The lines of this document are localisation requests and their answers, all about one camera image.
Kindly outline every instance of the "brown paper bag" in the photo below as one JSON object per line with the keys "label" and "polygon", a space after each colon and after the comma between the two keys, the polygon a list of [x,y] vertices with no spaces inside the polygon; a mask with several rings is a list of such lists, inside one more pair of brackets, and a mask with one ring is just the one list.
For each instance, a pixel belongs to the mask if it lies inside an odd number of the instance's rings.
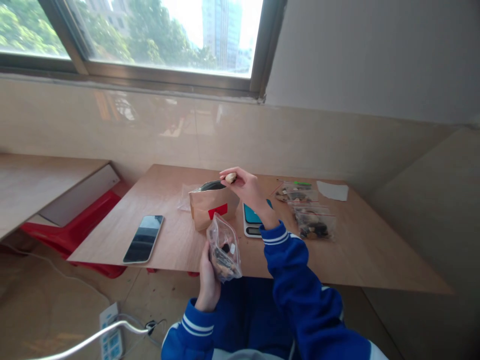
{"label": "brown paper bag", "polygon": [[239,197],[220,180],[207,182],[189,195],[191,217],[197,231],[208,228],[215,213],[225,220],[234,218],[240,202]]}

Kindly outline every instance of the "desk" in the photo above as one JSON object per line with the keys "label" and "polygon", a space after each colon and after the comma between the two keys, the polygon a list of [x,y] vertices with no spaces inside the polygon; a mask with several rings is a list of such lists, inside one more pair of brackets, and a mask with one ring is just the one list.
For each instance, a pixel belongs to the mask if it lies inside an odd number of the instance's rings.
{"label": "desk", "polygon": [[0,239],[108,163],[0,154]]}
{"label": "desk", "polygon": [[[116,207],[68,258],[69,261],[121,265],[131,240],[145,215],[164,215],[165,220],[153,254],[144,268],[179,271],[199,270],[206,232],[197,232],[189,212],[177,209],[182,184],[203,184],[219,178],[218,171],[152,165]],[[316,184],[308,178],[281,177]],[[272,191],[280,184],[276,176],[259,175],[266,197],[287,229],[298,234],[288,205],[276,200]],[[331,181],[343,184],[342,181]],[[308,266],[326,284],[451,293],[450,287],[370,206],[352,189],[348,201],[319,195],[320,203],[337,215],[335,242],[305,240]],[[230,221],[239,238],[244,276],[271,277],[261,239],[243,232],[242,207]]]}

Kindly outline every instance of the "red label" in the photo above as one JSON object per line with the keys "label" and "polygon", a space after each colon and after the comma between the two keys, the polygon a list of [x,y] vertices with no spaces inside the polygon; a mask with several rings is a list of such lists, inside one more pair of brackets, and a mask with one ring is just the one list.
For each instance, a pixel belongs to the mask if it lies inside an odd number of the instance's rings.
{"label": "red label", "polygon": [[220,205],[219,207],[208,210],[208,215],[210,215],[210,220],[213,220],[215,213],[218,213],[218,215],[223,215],[223,214],[226,214],[228,212],[229,212],[229,205],[227,203],[224,203],[223,205]]}

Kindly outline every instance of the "wall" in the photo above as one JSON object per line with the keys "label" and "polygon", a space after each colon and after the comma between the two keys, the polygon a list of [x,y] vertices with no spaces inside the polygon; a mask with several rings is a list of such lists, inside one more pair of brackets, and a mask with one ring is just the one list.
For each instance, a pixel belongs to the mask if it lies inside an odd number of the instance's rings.
{"label": "wall", "polygon": [[362,195],[454,130],[375,116],[0,79],[0,151],[347,180]]}
{"label": "wall", "polygon": [[266,103],[465,124],[479,58],[475,0],[289,0]]}
{"label": "wall", "polygon": [[457,291],[364,290],[405,359],[478,359],[479,185],[480,131],[465,128],[368,198]]}

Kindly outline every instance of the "red stool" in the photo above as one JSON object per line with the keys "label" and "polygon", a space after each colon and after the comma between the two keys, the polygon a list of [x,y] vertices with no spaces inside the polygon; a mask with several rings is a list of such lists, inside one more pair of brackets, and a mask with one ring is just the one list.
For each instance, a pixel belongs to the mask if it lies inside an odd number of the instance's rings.
{"label": "red stool", "polygon": [[[120,201],[120,197],[112,191],[107,191],[92,205],[82,211],[65,227],[40,225],[31,222],[24,223],[20,228],[61,254],[65,260],[78,248],[92,230]],[[126,266],[96,264],[89,262],[70,261],[74,266],[82,266],[95,270],[110,279],[119,277]]]}

